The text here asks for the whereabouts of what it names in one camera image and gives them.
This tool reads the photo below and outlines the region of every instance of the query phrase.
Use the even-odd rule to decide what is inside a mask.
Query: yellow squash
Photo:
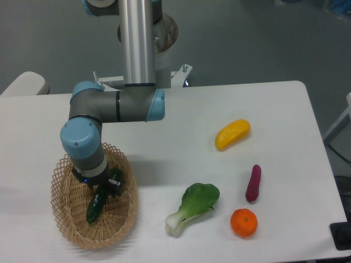
[[[216,137],[216,148],[225,150],[228,146],[245,138],[251,130],[250,123],[245,119],[238,119],[225,126]]]

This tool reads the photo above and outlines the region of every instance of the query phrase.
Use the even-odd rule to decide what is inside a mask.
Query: woven basket
[[[86,220],[89,202],[96,187],[80,184],[71,172],[73,164],[65,155],[54,170],[52,207],[57,226],[64,237],[84,249],[107,247],[122,238],[132,227],[138,209],[137,184],[131,166],[116,147],[103,144],[109,165],[123,172],[125,191],[121,197],[108,197],[97,221]]]

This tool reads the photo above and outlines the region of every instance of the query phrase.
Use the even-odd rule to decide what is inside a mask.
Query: green cucumber
[[[110,170],[111,179],[115,181],[120,181],[121,177],[122,177],[122,172],[117,168],[113,168]],[[95,192],[95,195],[93,199],[90,201],[87,209],[86,219],[89,224],[92,224],[98,219],[109,195],[110,195],[110,192],[104,189],[102,185],[98,186]]]

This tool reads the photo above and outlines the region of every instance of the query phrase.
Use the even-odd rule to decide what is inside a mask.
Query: metal bracket
[[[188,64],[182,65],[178,71],[171,72],[171,88],[189,87],[188,76],[193,69]],[[121,90],[124,88],[123,76],[99,78],[97,72],[93,72],[96,83],[104,87],[105,91]]]
[[[323,135],[322,139],[325,145],[328,145],[345,127],[351,119],[351,93],[346,96],[348,107],[334,121],[330,128]]]

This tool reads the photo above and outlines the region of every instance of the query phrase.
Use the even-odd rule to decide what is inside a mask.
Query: white chair
[[[50,91],[45,79],[37,73],[27,71],[22,73],[0,95],[2,97],[45,95]]]

